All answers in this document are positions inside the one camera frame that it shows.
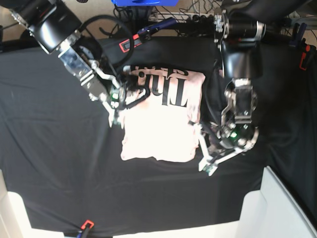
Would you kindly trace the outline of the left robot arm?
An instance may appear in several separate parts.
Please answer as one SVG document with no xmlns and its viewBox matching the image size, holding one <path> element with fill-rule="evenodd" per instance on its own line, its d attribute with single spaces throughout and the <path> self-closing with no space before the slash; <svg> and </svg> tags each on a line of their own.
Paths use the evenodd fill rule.
<svg viewBox="0 0 317 238">
<path fill-rule="evenodd" d="M 219 117 L 210 112 L 215 129 L 203 122 L 194 125 L 203 153 L 199 171 L 212 175 L 220 163 L 251 150 L 258 140 L 252 81 L 263 74 L 262 40 L 280 41 L 280 30 L 292 28 L 288 45 L 301 50 L 299 69 L 307 69 L 316 49 L 303 39 L 307 25 L 298 17 L 289 19 L 305 4 L 304 0 L 225 0 L 214 10 L 214 43 L 222 75 L 229 79 L 224 90 L 227 105 Z"/>
</svg>

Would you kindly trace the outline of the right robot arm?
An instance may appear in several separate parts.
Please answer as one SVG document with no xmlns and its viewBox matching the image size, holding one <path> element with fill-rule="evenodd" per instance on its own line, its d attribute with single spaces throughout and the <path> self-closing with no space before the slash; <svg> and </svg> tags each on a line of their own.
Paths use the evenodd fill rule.
<svg viewBox="0 0 317 238">
<path fill-rule="evenodd" d="M 151 94 L 129 73 L 119 69 L 134 51 L 134 38 L 119 19 L 97 15 L 85 22 L 61 0 L 2 0 L 14 20 L 30 34 L 47 53 L 58 52 L 66 70 L 76 77 L 92 101 L 99 101 L 108 112 L 109 122 L 119 123 L 121 112 L 145 101 Z M 126 56 L 112 64 L 97 39 L 83 34 L 94 21 L 105 19 L 118 23 L 128 37 Z"/>
</svg>

